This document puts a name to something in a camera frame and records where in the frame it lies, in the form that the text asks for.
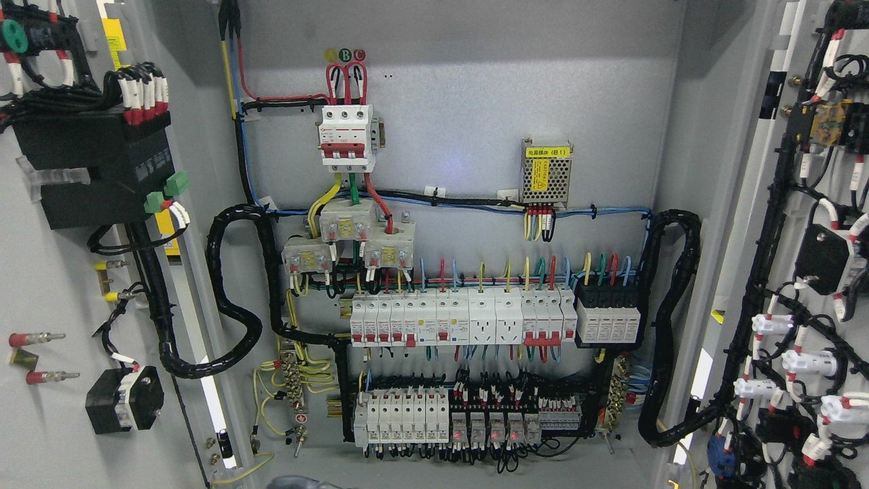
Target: blue wire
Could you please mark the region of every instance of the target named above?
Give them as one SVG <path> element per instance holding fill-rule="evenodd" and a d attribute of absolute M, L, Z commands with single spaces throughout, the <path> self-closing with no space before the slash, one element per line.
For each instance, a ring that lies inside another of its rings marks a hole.
<path fill-rule="evenodd" d="M 422 289 L 426 290 L 426 265 L 425 262 L 422 261 L 422 257 L 420 257 L 420 270 L 422 270 Z"/>
<path fill-rule="evenodd" d="M 631 278 L 631 265 L 633 265 L 633 262 L 632 262 L 632 260 L 631 260 L 631 256 L 630 256 L 630 255 L 626 255 L 626 256 L 625 256 L 625 264 L 624 264 L 624 266 L 622 267 L 622 268 L 624 268 L 624 270 L 622 271 L 622 273 L 625 274 L 625 279 L 622 280 L 622 282 L 621 282 L 621 286 L 622 286 L 622 287 L 627 287 L 627 281 Z"/>
<path fill-rule="evenodd" d="M 564 290 L 566 291 L 570 290 L 570 273 L 570 258 L 564 257 Z"/>

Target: white plastic connector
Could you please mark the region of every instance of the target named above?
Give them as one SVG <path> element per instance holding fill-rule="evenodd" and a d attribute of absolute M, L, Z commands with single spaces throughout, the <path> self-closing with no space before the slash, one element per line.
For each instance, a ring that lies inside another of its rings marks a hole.
<path fill-rule="evenodd" d="M 833 423 L 869 425 L 869 405 L 852 401 L 845 396 L 822 396 L 820 413 Z"/>
<path fill-rule="evenodd" d="M 775 393 L 775 383 L 772 380 L 745 380 L 738 378 L 733 382 L 733 391 L 743 399 L 771 398 Z"/>
<path fill-rule="evenodd" d="M 781 366 L 790 373 L 831 376 L 836 373 L 838 362 L 828 351 L 797 353 L 788 350 L 781 356 Z"/>
<path fill-rule="evenodd" d="M 773 314 L 767 318 L 766 314 L 758 314 L 752 318 L 752 329 L 764 336 L 770 334 L 787 334 L 793 328 L 793 316 L 791 314 Z"/>

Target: black cable duct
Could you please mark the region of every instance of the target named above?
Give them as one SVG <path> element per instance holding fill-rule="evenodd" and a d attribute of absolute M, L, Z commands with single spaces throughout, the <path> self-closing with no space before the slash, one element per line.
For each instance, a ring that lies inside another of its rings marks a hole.
<path fill-rule="evenodd" d="M 663 438 L 658 432 L 656 423 L 660 409 L 667 398 L 670 382 L 673 378 L 673 311 L 679 304 L 682 295 L 691 284 L 697 264 L 700 261 L 700 218 L 687 211 L 663 211 L 655 216 L 646 248 L 643 250 L 643 265 L 640 268 L 640 330 L 649 321 L 649 293 L 652 282 L 658 271 L 661 240 L 671 225 L 678 225 L 685 233 L 685 243 L 682 253 L 673 268 L 673 279 L 667 294 L 661 300 L 654 321 L 650 324 L 655 329 L 654 360 L 652 362 L 652 380 L 649 385 L 646 401 L 643 403 L 638 421 L 640 435 L 652 445 Z"/>
<path fill-rule="evenodd" d="M 215 235 L 222 238 L 225 224 L 231 222 L 224 223 L 223 221 L 218 221 L 221 217 L 222 215 L 215 218 L 215 223 L 211 226 L 209 242 L 212 241 Z M 128 224 L 127 229 L 133 245 L 150 242 L 151 238 L 148 233 L 148 226 L 144 222 Z M 253 349 L 262 333 L 262 322 L 260 319 L 253 312 L 230 302 L 223 291 L 223 277 L 220 274 L 219 239 L 217 242 L 217 247 L 209 247 L 207 251 L 209 272 L 213 272 L 211 264 L 217 264 L 217 274 L 211 273 L 211 288 L 215 294 L 217 309 L 222 314 L 244 324 L 247 331 L 238 344 L 229 352 L 220 358 L 204 364 L 191 364 L 180 357 L 175 339 L 175 330 L 172 325 L 172 304 L 169 302 L 169 292 L 166 288 L 165 278 L 163 277 L 163 268 L 157 259 L 156 251 L 153 248 L 136 251 L 136 257 L 142 266 L 143 281 L 148 285 L 148 307 L 151 320 L 154 321 L 154 327 L 157 332 L 160 361 L 169 373 L 177 377 L 202 378 L 229 369 Z"/>

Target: black spiral wrap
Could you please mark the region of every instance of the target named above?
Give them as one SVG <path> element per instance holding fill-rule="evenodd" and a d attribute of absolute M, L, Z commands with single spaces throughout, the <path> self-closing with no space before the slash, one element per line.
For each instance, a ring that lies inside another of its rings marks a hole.
<path fill-rule="evenodd" d="M 654 321 L 655 329 L 654 361 L 652 382 L 649 385 L 646 401 L 643 403 L 638 421 L 640 435 L 651 445 L 660 445 L 666 433 L 658 432 L 656 426 L 660 409 L 667 397 L 673 378 L 673 311 L 688 286 L 691 284 L 697 264 L 700 261 L 700 218 L 688 211 L 670 210 L 657 214 L 649 230 L 646 247 L 643 249 L 643 264 L 640 269 L 640 330 L 649 321 L 649 293 L 658 271 L 661 240 L 671 225 L 678 225 L 685 234 L 682 253 L 673 268 L 673 278 L 667 294 L 661 300 Z"/>

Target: black switch box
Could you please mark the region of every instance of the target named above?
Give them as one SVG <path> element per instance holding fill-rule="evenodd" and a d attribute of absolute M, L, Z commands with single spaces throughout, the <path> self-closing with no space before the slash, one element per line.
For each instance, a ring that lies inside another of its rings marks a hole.
<path fill-rule="evenodd" d="M 146 219 L 146 196 L 175 173 L 165 127 L 169 113 L 138 126 L 120 110 L 29 117 L 13 124 L 34 169 L 87 168 L 90 184 L 48 184 L 42 204 L 51 229 Z"/>

